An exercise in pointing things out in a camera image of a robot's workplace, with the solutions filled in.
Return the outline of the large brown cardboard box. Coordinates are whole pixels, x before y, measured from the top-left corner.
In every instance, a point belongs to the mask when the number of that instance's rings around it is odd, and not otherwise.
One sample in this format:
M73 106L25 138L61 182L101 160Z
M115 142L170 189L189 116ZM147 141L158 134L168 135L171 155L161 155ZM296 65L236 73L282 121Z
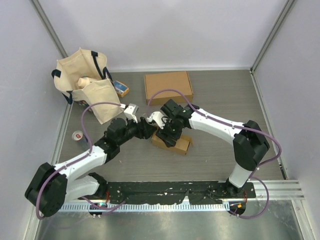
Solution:
M189 102L193 101L194 93L187 71L146 74L144 76L144 85L147 104L155 93L167 89L179 91ZM176 103L186 103L186 100L179 93L164 91L152 99L150 106L164 105L170 99Z

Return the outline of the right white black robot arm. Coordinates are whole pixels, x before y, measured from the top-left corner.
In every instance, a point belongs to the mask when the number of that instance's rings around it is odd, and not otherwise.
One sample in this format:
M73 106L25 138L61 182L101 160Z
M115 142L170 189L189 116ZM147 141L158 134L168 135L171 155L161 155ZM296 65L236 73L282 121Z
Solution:
M151 113L148 121L158 125L156 136L168 148L176 145L184 128L206 132L232 145L236 164L224 184L224 195L233 198L243 193L245 183L270 149L255 121L234 122L193 104L182 107L172 99Z

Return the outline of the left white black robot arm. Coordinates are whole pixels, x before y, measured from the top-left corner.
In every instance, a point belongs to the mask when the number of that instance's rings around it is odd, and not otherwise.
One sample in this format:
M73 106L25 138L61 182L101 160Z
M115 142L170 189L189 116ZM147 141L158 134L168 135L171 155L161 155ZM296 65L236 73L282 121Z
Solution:
M149 139L156 129L144 117L138 122L113 119L103 137L87 151L56 165L47 162L40 165L25 191L25 198L36 207L39 219L53 216L71 200L86 196L102 199L107 192L106 180L96 173L84 174L115 158L127 141Z

